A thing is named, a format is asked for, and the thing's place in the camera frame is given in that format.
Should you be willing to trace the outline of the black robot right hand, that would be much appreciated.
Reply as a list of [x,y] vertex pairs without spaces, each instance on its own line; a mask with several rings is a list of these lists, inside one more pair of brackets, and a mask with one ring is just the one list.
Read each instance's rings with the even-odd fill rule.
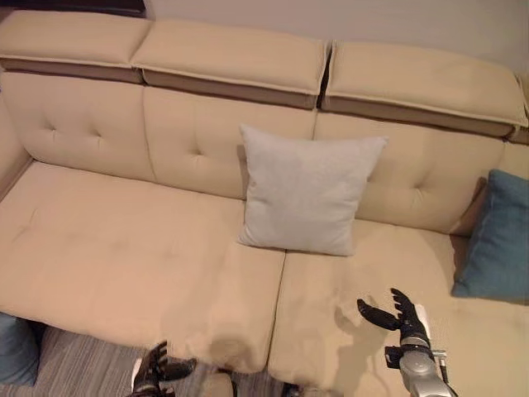
[[430,347],[427,330],[418,317],[415,305],[399,289],[391,288],[390,292],[393,296],[394,307],[398,311],[397,316],[371,306],[363,299],[357,299],[356,303],[360,315],[375,326],[389,331],[399,331],[401,340],[415,337],[421,339]]

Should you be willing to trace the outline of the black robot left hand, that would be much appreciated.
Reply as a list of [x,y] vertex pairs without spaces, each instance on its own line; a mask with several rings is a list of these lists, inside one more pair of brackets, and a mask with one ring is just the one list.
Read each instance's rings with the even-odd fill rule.
[[131,376],[130,396],[175,397],[172,386],[164,388],[161,384],[190,376],[198,364],[198,359],[169,362],[167,353],[168,342],[162,341],[136,361]]

